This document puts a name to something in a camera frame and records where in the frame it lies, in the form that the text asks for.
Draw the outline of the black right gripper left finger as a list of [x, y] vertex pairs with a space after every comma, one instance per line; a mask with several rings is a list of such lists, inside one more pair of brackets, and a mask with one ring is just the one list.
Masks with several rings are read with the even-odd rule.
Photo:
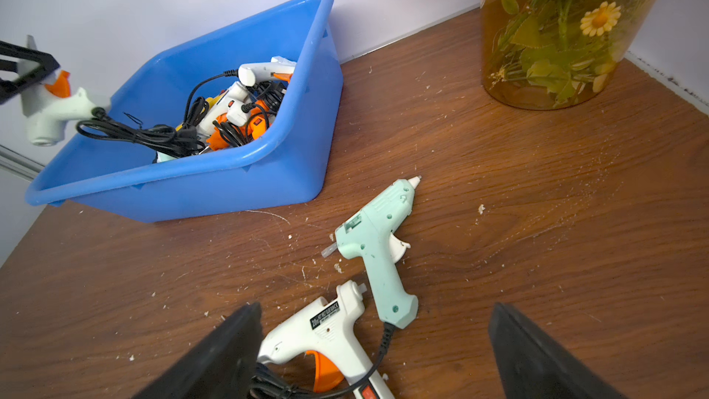
[[246, 398], [263, 339], [260, 303], [227, 317], [137, 398]]

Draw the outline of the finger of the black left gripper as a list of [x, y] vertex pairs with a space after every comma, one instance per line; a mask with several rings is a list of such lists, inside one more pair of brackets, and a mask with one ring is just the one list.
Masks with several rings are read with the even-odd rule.
[[15, 73], [14, 79], [1, 79], [1, 104], [53, 75], [60, 64], [49, 53], [39, 51], [35, 40], [26, 45], [1, 42], [1, 71]]

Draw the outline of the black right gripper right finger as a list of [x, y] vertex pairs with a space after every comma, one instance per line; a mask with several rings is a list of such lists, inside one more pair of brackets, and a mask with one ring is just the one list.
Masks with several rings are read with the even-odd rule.
[[625, 396], [511, 304], [494, 306], [489, 338], [507, 398]]

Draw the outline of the white orange glue gun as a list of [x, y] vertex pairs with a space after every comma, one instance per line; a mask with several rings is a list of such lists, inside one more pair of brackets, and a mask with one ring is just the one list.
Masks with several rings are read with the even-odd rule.
[[190, 156], [202, 145], [194, 129], [164, 124], [144, 127], [134, 116], [127, 117], [130, 124], [115, 120], [109, 116], [109, 97], [81, 87], [73, 92], [69, 73], [61, 68], [17, 96], [26, 118], [27, 137], [36, 146], [54, 146], [64, 140], [70, 122], [86, 138], [137, 144], [173, 158]]

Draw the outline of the small white red glue gun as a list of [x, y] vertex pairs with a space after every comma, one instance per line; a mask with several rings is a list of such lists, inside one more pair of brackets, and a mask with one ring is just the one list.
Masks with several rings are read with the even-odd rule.
[[[392, 398], [377, 369], [386, 355], [394, 327], [385, 325], [380, 354], [371, 361], [356, 339], [354, 325], [365, 311], [364, 284], [347, 281], [337, 297], [319, 297], [278, 325], [263, 339], [255, 386], [278, 398]], [[270, 364], [284, 365], [301, 354], [315, 358], [314, 389], [302, 389], [276, 378]]]

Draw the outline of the mint glue gun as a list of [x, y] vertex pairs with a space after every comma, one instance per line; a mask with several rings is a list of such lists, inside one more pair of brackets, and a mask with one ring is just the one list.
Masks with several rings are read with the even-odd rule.
[[412, 213], [420, 177], [398, 179], [334, 232], [334, 242], [321, 251], [326, 258], [339, 252], [343, 258], [363, 260], [378, 316], [399, 329], [411, 324], [418, 298], [406, 293], [396, 264], [411, 245], [395, 236]]

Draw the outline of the white glue gun red switch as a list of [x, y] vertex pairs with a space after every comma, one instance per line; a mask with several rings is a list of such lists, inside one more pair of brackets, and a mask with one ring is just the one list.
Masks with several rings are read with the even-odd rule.
[[238, 127], [243, 127], [249, 117], [242, 111], [242, 106], [249, 103], [250, 95], [247, 88], [235, 81], [225, 92], [214, 98], [215, 104], [197, 125], [197, 133], [203, 139], [209, 138], [215, 131], [213, 122], [219, 117], [232, 113], [228, 119]]

